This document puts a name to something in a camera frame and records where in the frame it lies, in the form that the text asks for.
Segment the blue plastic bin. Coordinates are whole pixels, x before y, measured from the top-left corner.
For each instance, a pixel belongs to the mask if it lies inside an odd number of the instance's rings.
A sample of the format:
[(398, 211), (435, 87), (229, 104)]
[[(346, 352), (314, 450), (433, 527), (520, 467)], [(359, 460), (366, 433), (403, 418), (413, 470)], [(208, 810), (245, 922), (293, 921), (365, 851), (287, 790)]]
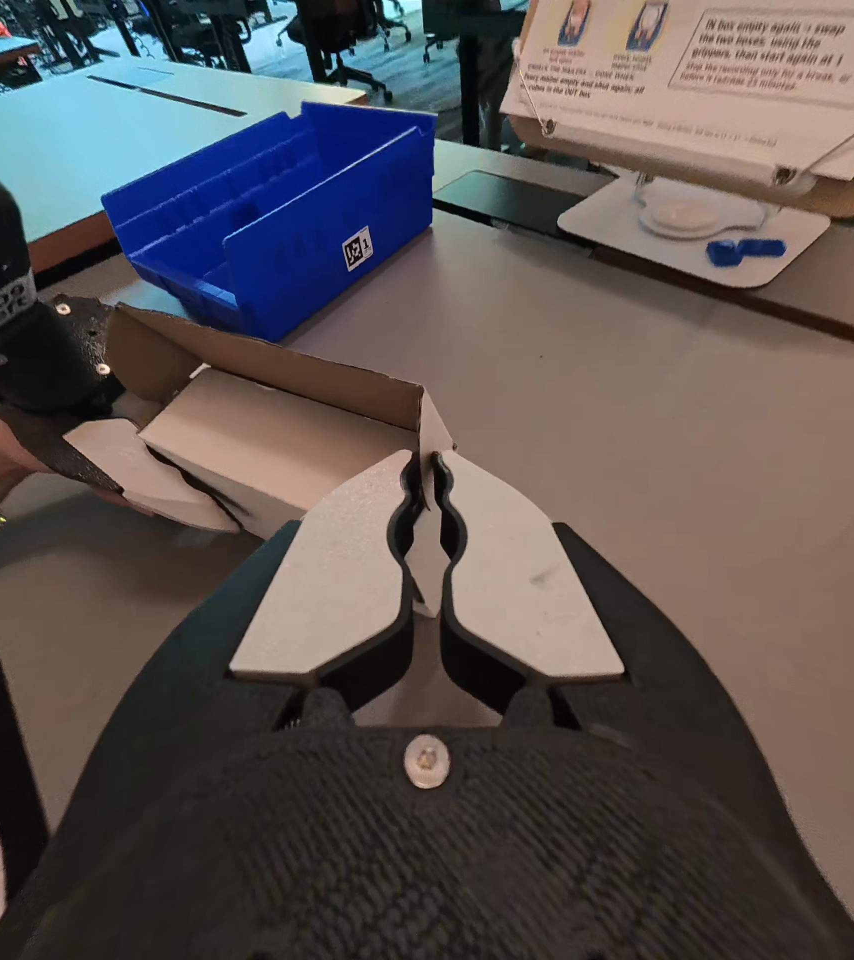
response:
[(197, 322), (278, 342), (433, 221), (437, 116), (274, 114), (101, 197), (138, 276)]

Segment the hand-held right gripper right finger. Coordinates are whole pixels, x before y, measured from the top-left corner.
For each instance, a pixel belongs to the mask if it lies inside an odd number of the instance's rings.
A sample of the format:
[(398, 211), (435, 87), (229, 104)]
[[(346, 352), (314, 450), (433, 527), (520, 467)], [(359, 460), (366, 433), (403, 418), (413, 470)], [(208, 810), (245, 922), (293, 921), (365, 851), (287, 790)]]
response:
[(524, 688), (620, 681), (615, 649), (548, 515), (455, 451), (433, 457), (448, 558), (440, 654), (454, 684), (498, 714)]

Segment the black office chair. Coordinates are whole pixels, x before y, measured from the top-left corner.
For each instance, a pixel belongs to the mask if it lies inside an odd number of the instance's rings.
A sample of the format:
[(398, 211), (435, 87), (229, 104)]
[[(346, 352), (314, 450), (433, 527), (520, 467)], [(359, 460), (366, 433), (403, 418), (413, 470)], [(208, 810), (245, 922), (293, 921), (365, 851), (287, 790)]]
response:
[(48, 51), (52, 65), (82, 69), (104, 58), (120, 58), (120, 53), (93, 42), (98, 23), (76, 2), (25, 1), (23, 4), (25, 14), (31, 18), (30, 29)]
[(380, 1), (295, 1), (296, 15), (289, 21), (287, 36), (303, 46), (315, 84), (347, 88), (355, 81), (381, 96), (387, 106), (394, 94), (369, 71), (349, 66), (344, 54), (353, 55), (358, 44), (381, 40), (391, 51), (390, 35), (400, 30), (407, 43), (412, 32), (405, 22), (389, 18)]

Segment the white cardboard mailer box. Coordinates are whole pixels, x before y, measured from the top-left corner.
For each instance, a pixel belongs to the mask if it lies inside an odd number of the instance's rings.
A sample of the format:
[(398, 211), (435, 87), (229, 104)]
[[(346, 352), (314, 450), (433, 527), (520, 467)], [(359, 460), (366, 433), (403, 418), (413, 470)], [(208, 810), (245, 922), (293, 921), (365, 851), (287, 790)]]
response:
[(149, 453), (264, 540), (401, 450), (432, 509), (433, 457), (457, 450), (420, 384), (157, 310), (112, 307), (106, 363), (156, 407), (138, 430)]

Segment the printed instruction sheet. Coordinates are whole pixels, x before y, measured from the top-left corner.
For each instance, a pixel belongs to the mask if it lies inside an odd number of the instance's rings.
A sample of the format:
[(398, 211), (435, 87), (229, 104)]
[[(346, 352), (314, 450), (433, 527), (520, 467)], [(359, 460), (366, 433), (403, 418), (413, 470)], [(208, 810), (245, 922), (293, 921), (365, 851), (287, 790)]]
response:
[(502, 112), (762, 184), (854, 179), (854, 1), (536, 2)]

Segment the grey office desk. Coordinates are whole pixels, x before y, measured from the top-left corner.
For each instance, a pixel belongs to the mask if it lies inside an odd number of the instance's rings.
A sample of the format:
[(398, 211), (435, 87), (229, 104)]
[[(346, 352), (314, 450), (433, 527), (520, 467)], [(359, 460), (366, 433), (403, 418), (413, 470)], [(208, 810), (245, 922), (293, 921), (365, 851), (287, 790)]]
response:
[(302, 102), (361, 90), (122, 57), (0, 96), (0, 182), (21, 210), (34, 274), (114, 240), (104, 194)]

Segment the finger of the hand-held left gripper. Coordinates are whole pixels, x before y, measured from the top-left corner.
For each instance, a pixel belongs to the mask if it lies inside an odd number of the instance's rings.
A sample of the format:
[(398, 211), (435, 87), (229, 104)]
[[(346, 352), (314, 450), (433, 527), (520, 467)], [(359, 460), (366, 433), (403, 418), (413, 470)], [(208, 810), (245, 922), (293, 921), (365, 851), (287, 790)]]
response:
[(209, 494), (191, 486), (181, 471), (154, 456), (138, 426), (121, 417), (88, 420), (65, 442), (105, 474), (129, 504), (196, 529), (236, 534), (240, 524)]
[(165, 408), (166, 403), (142, 398), (133, 391), (124, 391), (113, 402), (113, 418), (129, 421), (136, 431), (142, 431)]

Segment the white display stand base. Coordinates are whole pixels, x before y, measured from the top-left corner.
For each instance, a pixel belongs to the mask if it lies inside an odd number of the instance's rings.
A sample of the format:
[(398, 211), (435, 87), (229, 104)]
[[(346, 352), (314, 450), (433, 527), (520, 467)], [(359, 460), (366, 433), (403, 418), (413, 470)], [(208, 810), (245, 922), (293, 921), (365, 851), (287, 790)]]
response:
[(614, 253), (735, 290), (774, 280), (828, 216), (665, 177), (621, 176), (562, 212), (557, 229)]

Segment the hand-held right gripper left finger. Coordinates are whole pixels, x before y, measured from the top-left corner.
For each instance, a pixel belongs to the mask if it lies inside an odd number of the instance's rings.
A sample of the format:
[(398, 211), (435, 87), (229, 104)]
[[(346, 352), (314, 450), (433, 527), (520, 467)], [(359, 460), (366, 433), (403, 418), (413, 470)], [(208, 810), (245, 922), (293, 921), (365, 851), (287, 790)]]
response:
[(414, 646), (406, 555), (421, 462), (401, 448), (308, 510), (229, 662), (239, 682), (335, 690), (359, 710), (403, 678)]

